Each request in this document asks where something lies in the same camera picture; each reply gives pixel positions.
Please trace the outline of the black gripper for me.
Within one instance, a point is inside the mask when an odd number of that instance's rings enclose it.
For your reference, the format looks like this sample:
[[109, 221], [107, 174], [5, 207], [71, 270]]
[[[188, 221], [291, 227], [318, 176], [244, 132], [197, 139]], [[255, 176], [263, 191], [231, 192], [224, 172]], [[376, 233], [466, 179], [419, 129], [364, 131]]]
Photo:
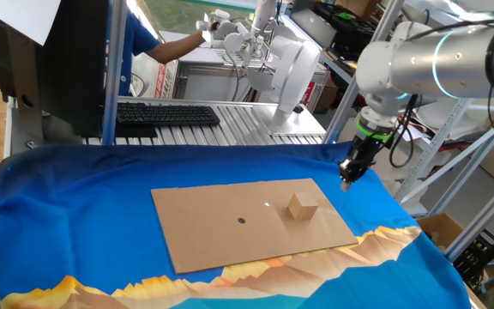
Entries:
[[340, 188], [348, 191], [352, 185], [362, 177], [373, 164], [373, 160], [379, 149], [381, 141], [372, 137], [360, 138], [355, 136], [346, 158], [338, 163], [340, 169]]

